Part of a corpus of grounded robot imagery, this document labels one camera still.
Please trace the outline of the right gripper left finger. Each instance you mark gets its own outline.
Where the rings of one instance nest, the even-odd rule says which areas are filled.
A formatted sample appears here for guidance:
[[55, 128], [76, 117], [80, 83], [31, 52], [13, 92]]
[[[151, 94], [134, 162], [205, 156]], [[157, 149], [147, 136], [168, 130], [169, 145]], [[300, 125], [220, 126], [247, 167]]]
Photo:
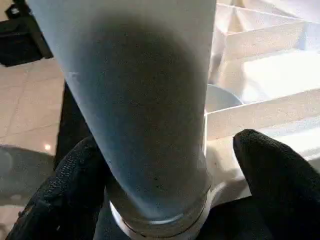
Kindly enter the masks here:
[[84, 138], [19, 212], [7, 239], [93, 239], [109, 174], [94, 138]]

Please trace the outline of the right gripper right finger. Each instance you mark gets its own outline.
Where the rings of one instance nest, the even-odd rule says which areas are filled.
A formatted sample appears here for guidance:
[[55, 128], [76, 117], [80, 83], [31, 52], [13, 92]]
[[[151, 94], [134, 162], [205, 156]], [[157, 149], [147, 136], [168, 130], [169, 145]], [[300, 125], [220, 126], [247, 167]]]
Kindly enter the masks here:
[[252, 198], [276, 240], [320, 238], [320, 174], [288, 145], [254, 129], [233, 137]]

